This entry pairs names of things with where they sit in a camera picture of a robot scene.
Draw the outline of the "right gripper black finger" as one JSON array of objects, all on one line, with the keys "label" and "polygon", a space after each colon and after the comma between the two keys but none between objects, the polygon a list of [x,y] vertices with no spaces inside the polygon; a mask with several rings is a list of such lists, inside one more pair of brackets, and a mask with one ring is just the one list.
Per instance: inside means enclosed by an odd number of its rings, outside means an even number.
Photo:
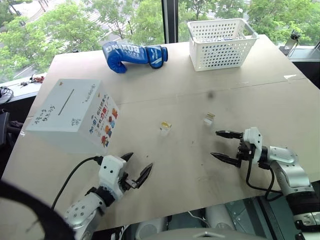
[{"label": "right gripper black finger", "polygon": [[236,131],[231,131],[231,130],[218,130],[215,132],[217,136],[220,136],[222,138],[226,139],[238,139],[241,140],[243,139],[243,132],[236,132]]},{"label": "right gripper black finger", "polygon": [[237,168],[241,167],[242,161],[237,158],[232,158],[232,157],[229,157],[228,155],[225,155],[223,153],[218,153],[218,152],[211,152],[210,154],[216,159],[220,160],[221,162],[233,165]]}]

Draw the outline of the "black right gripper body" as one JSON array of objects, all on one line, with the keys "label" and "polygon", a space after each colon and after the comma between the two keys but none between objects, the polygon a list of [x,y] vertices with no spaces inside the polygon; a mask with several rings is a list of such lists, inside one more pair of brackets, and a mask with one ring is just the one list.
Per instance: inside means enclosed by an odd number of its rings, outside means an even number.
[{"label": "black right gripper body", "polygon": [[236,159],[237,168],[241,167],[242,161],[252,161],[255,155],[255,145],[253,143],[248,143],[243,139],[240,140],[239,146],[237,148]]}]

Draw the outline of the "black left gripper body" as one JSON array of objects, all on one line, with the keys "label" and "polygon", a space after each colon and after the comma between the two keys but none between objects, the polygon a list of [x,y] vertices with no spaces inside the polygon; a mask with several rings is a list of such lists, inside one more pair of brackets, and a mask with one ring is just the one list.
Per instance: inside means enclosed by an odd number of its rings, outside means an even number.
[{"label": "black left gripper body", "polygon": [[129,179],[129,174],[124,172],[119,179],[119,187],[123,192],[126,192],[130,189],[138,189],[139,184],[136,181]]}]

